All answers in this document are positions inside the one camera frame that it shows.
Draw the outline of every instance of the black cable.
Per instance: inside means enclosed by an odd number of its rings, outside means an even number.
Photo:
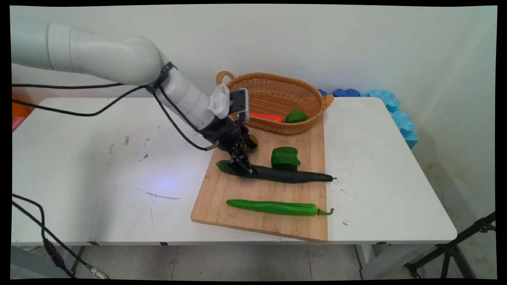
[[[70,278],[75,278],[74,274],[72,274],[67,268],[61,267],[63,272],[65,272]]]
[[[200,149],[202,151],[209,151],[211,149],[214,149],[217,144],[214,144],[212,146],[209,146],[207,148],[203,148],[203,147],[200,147],[198,145],[196,145],[193,141],[191,141],[179,128],[178,128],[178,125],[176,125],[176,123],[172,120],[171,116],[169,115],[169,113],[166,111],[164,105],[162,104],[162,102],[158,99],[158,97],[153,94],[153,97],[155,97],[155,100],[157,101],[157,103],[159,104],[160,108],[162,108],[162,111],[164,111],[164,114],[167,116],[167,118],[169,119],[169,121],[171,121],[171,124],[175,127],[175,129],[179,132],[180,135],[182,135],[182,137],[188,141],[189,144],[193,145],[195,148],[197,149]]]
[[[41,222],[39,222],[32,214],[27,212],[23,207],[18,205],[16,202],[12,201],[12,205],[18,210],[20,210],[23,214],[27,215],[32,221],[34,221],[36,224],[38,224],[41,228],[43,228],[61,247],[63,247],[70,255],[72,255],[75,259],[77,259],[79,262],[87,265],[86,262],[84,262],[77,254],[75,254],[70,248],[68,248],[61,240],[59,240],[46,226],[44,226]]]
[[[189,119],[187,119],[187,117],[183,114],[183,112],[181,112],[181,110],[176,106],[176,104],[174,104],[171,99],[169,99],[169,96],[167,96],[167,94],[165,94],[165,91],[162,87],[159,86],[159,90],[160,92],[162,92],[162,95],[164,95],[164,98],[173,106],[173,108],[178,112],[178,114],[187,122],[187,124],[189,124],[196,132],[200,133],[200,134],[203,134],[203,135],[213,135],[213,134],[221,134],[221,133],[224,133],[224,132],[228,132],[228,131],[232,131],[235,126],[233,126],[232,128],[229,128],[229,129],[225,129],[225,130],[220,130],[220,131],[217,131],[217,132],[212,132],[212,131],[205,131],[205,130],[199,130],[196,126],[194,126],[194,124],[192,124],[190,122]]]
[[[162,88],[161,86],[159,86],[159,90],[160,92],[162,92],[162,95],[164,95],[165,99],[173,106],[173,108],[180,114],[180,116],[185,120],[185,122],[187,122],[187,124],[189,124],[193,129],[194,131],[198,132],[198,133],[201,133],[201,131],[196,127],[194,126],[194,124],[192,124],[190,122],[189,119],[187,119],[187,117],[185,115],[183,115],[183,112],[180,111],[180,109],[171,101],[171,99],[169,99],[169,96],[167,96],[167,94],[165,94],[165,91],[164,91],[164,88]]]
[[[30,200],[30,199],[27,199],[27,198],[25,198],[25,197],[21,197],[21,196],[19,196],[19,195],[14,194],[14,193],[12,193],[12,197],[15,197],[15,198],[21,199],[21,200],[23,200],[23,201],[26,201],[26,202],[28,202],[28,203],[31,203],[31,204],[33,204],[33,205],[37,206],[37,207],[39,208],[39,211],[41,212],[41,224],[43,225],[43,227],[45,227],[45,226],[46,226],[46,222],[45,222],[45,219],[44,219],[44,209],[42,208],[42,206],[41,206],[39,203],[37,203],[37,202],[35,202],[35,201],[32,201],[32,200]],[[44,234],[44,228],[43,228],[43,227],[41,227],[41,236],[42,236],[42,240],[46,239],[46,235]]]
[[[58,86],[58,85],[42,85],[42,84],[12,84],[12,87],[33,87],[33,88],[49,88],[49,89],[92,89],[107,88],[124,85],[122,83],[112,83],[103,85],[83,85],[83,86]]]
[[[127,96],[128,94],[130,94],[134,91],[137,91],[139,89],[142,89],[142,88],[145,88],[145,86],[138,86],[134,89],[131,89],[130,91],[128,91],[128,92],[124,93],[123,95],[121,95],[120,97],[116,98],[113,102],[106,105],[104,108],[102,108],[99,111],[96,111],[94,113],[76,113],[76,112],[71,112],[71,111],[66,111],[66,110],[55,109],[55,108],[51,108],[51,107],[40,106],[40,105],[28,103],[28,102],[19,101],[16,99],[12,99],[12,102],[18,103],[21,105],[25,105],[25,106],[29,106],[32,108],[43,109],[46,111],[53,111],[53,112],[58,112],[58,113],[62,113],[62,114],[67,114],[67,115],[74,115],[74,116],[81,116],[81,117],[93,117],[93,116],[97,116],[100,113],[104,112],[105,110],[107,110],[109,107],[111,107],[113,104],[115,104],[116,102],[121,100],[123,97]]]

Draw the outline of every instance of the wooden cutting board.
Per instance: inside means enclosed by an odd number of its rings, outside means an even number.
[[[259,141],[258,149],[248,155],[251,164],[271,167],[274,148],[295,147],[301,161],[298,170],[325,173],[322,116],[309,130],[295,135],[282,135],[253,127],[249,129],[250,134]],[[192,221],[315,242],[328,240],[327,216],[284,216],[255,212],[231,207],[226,200],[314,203],[327,211],[326,184],[329,182],[290,184],[241,178],[217,168],[215,163],[224,159],[229,160],[229,154],[215,149],[192,210]]]

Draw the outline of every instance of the red pepper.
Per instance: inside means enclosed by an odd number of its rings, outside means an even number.
[[[276,115],[266,115],[266,114],[252,113],[252,112],[250,112],[250,115],[252,115],[254,117],[259,117],[259,118],[283,123],[283,118],[280,116],[276,116]]]

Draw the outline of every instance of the cucumber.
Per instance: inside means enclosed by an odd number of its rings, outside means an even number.
[[[238,175],[229,167],[227,162],[227,160],[221,160],[216,163],[216,166],[225,173]],[[253,173],[247,174],[244,177],[284,183],[304,183],[312,181],[331,182],[334,179],[331,175],[324,173],[281,170],[259,165],[252,165],[252,168]]]

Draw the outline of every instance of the tripod stand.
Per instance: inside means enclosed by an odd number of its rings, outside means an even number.
[[[496,232],[496,227],[491,225],[491,223],[493,223],[495,220],[495,212],[487,215],[485,218],[478,219],[473,225],[460,232],[454,240],[446,244],[437,244],[436,250],[416,261],[414,264],[405,264],[404,267],[410,271],[410,275],[413,278],[421,278],[421,276],[419,276],[417,273],[417,269],[421,268],[422,266],[426,265],[430,261],[443,254],[444,264],[442,266],[442,273],[440,275],[440,278],[447,278],[447,271],[449,269],[449,262],[451,260],[451,257],[454,257],[454,261],[456,261],[459,271],[461,271],[461,274],[464,278],[473,278],[474,276],[472,275],[472,272],[468,268],[463,256],[456,246],[477,232],[486,233],[490,230]]]

